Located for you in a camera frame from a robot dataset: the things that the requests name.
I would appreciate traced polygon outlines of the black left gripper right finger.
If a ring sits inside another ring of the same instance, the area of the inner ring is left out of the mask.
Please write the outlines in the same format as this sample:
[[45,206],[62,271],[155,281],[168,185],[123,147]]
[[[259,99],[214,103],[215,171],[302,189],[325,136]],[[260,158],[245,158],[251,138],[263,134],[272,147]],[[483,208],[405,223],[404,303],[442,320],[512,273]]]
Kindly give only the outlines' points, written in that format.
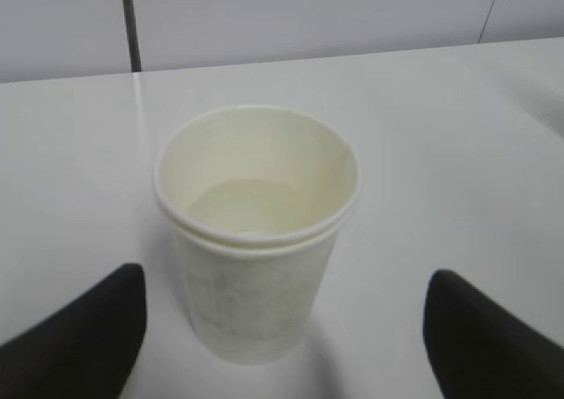
[[446,398],[561,398],[563,349],[451,270],[430,278],[427,358]]

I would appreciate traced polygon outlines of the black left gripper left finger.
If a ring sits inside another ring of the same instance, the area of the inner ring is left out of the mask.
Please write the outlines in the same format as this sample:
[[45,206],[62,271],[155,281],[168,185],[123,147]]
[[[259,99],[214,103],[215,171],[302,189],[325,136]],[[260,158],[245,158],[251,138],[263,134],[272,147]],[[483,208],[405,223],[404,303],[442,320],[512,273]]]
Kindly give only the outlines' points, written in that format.
[[126,263],[1,347],[3,398],[118,398],[145,338],[145,273]]

